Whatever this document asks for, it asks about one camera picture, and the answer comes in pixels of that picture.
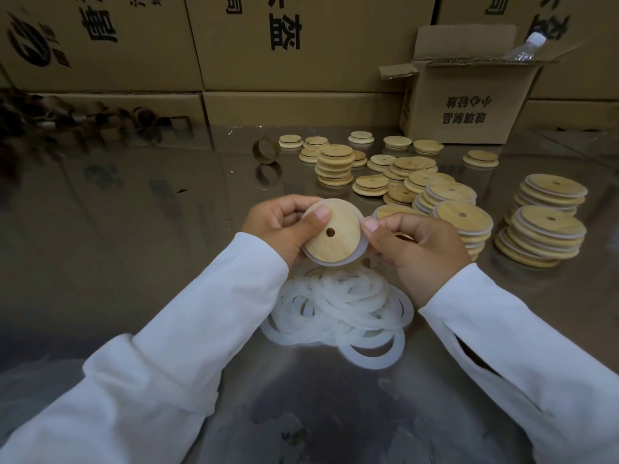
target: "person's right hand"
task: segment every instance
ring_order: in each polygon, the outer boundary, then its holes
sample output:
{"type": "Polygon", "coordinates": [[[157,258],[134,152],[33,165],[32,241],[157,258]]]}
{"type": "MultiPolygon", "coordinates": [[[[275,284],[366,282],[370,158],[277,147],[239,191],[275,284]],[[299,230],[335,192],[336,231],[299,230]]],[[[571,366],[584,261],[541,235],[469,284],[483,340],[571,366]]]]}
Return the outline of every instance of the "person's right hand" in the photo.
{"type": "Polygon", "coordinates": [[[395,213],[381,219],[366,218],[361,224],[369,243],[394,264],[410,291],[415,306],[421,308],[460,272],[471,259],[457,229],[446,221],[395,213]],[[409,234],[415,242],[404,241],[394,232],[409,234]]]}

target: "white bottle cap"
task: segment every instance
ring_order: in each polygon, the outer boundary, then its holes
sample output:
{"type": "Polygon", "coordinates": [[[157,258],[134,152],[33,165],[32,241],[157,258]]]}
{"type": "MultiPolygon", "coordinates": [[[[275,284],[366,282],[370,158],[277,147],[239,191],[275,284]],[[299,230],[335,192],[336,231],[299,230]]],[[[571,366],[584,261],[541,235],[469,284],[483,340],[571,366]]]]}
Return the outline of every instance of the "white bottle cap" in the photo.
{"type": "Polygon", "coordinates": [[[532,33],[529,38],[527,38],[527,42],[530,42],[536,47],[541,47],[546,42],[546,37],[540,33],[532,33]]]}

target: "plastic bottle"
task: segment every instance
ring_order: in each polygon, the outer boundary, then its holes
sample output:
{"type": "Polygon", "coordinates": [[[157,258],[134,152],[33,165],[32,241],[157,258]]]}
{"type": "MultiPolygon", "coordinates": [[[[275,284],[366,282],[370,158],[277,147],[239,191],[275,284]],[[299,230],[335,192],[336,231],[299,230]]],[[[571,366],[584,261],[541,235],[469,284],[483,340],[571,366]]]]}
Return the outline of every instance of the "plastic bottle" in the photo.
{"type": "Polygon", "coordinates": [[[526,62],[533,59],[535,51],[538,50],[546,42],[546,37],[540,33],[532,33],[527,41],[516,47],[511,52],[506,53],[503,56],[503,60],[513,60],[518,62],[526,62]]]}

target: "fingernail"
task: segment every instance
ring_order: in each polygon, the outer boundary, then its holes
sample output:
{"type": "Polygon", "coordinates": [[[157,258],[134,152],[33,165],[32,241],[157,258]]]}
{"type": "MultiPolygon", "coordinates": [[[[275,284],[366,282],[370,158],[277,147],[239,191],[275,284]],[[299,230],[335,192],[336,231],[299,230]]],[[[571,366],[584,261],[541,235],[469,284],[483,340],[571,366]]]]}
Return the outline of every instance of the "fingernail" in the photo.
{"type": "Polygon", "coordinates": [[[327,218],[329,218],[329,215],[331,214],[331,210],[329,210],[329,207],[325,205],[321,205],[316,210],[314,210],[314,213],[316,214],[318,218],[324,221],[327,218]]]}
{"type": "Polygon", "coordinates": [[[372,234],[378,227],[378,221],[372,217],[367,217],[361,222],[361,225],[365,228],[365,231],[372,234]]]}

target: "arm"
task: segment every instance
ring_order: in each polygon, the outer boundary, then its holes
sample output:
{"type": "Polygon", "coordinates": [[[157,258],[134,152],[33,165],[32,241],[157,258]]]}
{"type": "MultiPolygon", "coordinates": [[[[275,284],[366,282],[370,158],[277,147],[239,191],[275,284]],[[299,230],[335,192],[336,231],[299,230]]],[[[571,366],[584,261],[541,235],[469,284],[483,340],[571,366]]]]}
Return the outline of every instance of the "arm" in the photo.
{"type": "Polygon", "coordinates": [[[471,264],[449,223],[399,213],[363,230],[460,367],[527,432],[539,464],[619,462],[619,376],[471,264]]]}
{"type": "Polygon", "coordinates": [[[619,376],[476,264],[419,312],[460,367],[527,432],[537,462],[619,462],[619,376]],[[496,374],[471,361],[458,338],[496,374]]]}
{"type": "Polygon", "coordinates": [[[97,350],[85,379],[17,429],[0,462],[181,462],[214,412],[221,370],[273,308],[301,245],[328,221],[328,213],[298,221],[318,200],[254,207],[245,232],[135,337],[97,350]]]}

